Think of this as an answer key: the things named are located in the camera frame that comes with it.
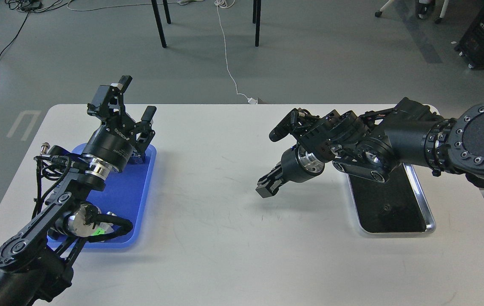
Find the blue tray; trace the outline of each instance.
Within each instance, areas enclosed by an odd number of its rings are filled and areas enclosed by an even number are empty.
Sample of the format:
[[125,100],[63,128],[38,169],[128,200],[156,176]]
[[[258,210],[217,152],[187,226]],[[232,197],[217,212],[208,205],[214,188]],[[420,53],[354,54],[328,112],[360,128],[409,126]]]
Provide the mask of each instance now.
[[[86,144],[78,145],[73,153],[81,154]],[[104,242],[85,244],[85,249],[121,249],[130,246],[138,238],[142,224],[142,215],[147,202],[149,182],[153,173],[153,165],[157,150],[149,145],[145,151],[145,163],[127,164],[122,173],[111,172],[106,178],[104,191],[91,191],[87,201],[100,208],[102,213],[111,211],[119,217],[129,219],[134,224],[130,233]],[[61,236],[58,240],[48,237],[48,245],[56,248],[65,240]]]

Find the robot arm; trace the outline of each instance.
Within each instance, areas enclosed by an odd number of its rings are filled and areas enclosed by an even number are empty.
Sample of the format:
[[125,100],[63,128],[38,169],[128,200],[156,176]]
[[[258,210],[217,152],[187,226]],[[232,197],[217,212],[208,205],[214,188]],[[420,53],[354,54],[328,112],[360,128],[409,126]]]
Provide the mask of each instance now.
[[[111,170],[122,172],[129,160],[144,159],[143,153],[155,135],[151,123],[154,106],[147,107],[138,123],[125,113],[122,95],[131,79],[123,76],[115,85],[100,86],[93,102],[87,105],[87,113],[102,124],[81,155],[58,146],[49,150],[44,146],[34,158],[38,170],[47,162],[62,169],[62,174],[47,200],[46,195],[36,199],[32,221],[0,246],[0,306],[51,302],[71,286],[72,265],[86,242],[109,240],[132,230],[131,221],[103,215],[86,200],[91,190],[104,190],[104,180]],[[101,222],[118,228],[109,234],[91,236]],[[48,232],[64,234],[67,239],[53,250],[47,246]],[[69,255],[63,258],[70,246]]]
[[320,118],[294,109],[269,138],[275,142],[288,134],[297,143],[259,179],[256,190],[263,198],[274,196],[288,181],[318,176],[327,162],[341,172],[382,183],[401,163],[410,163],[432,169],[434,176],[466,174],[484,187],[484,104],[448,120],[408,98],[389,110],[361,116],[333,110]]

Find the black chair leg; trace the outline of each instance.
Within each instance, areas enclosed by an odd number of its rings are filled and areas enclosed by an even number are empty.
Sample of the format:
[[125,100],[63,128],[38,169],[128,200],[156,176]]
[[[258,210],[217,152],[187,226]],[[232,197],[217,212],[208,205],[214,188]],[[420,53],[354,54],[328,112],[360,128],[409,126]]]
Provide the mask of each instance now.
[[253,24],[257,22],[257,0],[253,0]]
[[164,5],[164,13],[166,14],[166,23],[168,23],[170,25],[170,24],[172,24],[172,21],[170,20],[170,11],[168,10],[168,1],[162,0],[162,4]]
[[259,35],[261,31],[261,0],[255,0],[257,2],[257,13],[255,14],[255,21],[257,26],[255,27],[255,47],[259,46]]
[[159,6],[157,0],[151,0],[153,6],[153,13],[155,14],[155,21],[157,22],[157,29],[159,29],[159,37],[163,48],[166,48],[166,40],[164,39],[164,31],[162,31],[161,16],[159,15]]

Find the chair leg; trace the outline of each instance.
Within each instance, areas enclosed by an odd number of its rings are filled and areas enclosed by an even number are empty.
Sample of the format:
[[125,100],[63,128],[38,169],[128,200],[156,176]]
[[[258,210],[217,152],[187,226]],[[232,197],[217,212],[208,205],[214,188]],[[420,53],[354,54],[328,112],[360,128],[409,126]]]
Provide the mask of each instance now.
[[442,11],[440,12],[440,18],[444,18],[444,16],[446,16],[446,10],[449,2],[450,0],[444,0],[444,5],[442,6]]
[[170,20],[170,10],[168,10],[168,1],[162,0],[162,4],[164,6],[164,13],[166,14],[166,23],[170,25],[172,24],[172,21]]
[[257,0],[253,0],[253,24],[257,22]]
[[376,16],[376,17],[380,17],[380,16],[382,15],[382,12],[383,12],[383,11],[384,11],[384,10],[385,10],[387,7],[389,7],[391,4],[393,4],[393,2],[395,2],[395,0],[388,0],[388,1],[387,1],[387,3],[386,3],[386,4],[384,4],[384,5],[382,6],[382,8],[380,8],[380,10],[379,10],[379,11],[377,11],[377,12],[375,12],[375,13],[374,13],[374,16]]
[[153,6],[153,13],[155,14],[155,21],[157,22],[157,29],[159,30],[159,37],[161,38],[161,45],[166,48],[166,40],[164,39],[164,31],[162,31],[161,16],[159,15],[159,6],[157,0],[151,0]]
[[255,14],[255,21],[256,21],[256,27],[255,27],[255,47],[259,46],[259,35],[261,31],[261,0],[256,0],[257,1],[257,13]]

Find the white table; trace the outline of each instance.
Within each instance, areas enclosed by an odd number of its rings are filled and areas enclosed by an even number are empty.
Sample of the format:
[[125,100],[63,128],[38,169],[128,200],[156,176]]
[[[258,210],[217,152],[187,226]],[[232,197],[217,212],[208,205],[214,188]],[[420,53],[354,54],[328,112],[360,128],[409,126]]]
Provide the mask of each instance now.
[[[138,241],[85,250],[72,287],[36,305],[484,305],[484,201],[464,176],[416,167],[436,231],[413,238],[364,235],[346,177],[331,165],[261,199],[257,179],[294,143],[268,133],[293,107],[158,105]],[[323,115],[390,105],[297,107]],[[139,118],[144,108],[127,112]],[[0,245],[30,219],[40,144],[71,149],[98,125],[85,105],[51,108],[0,204]]]

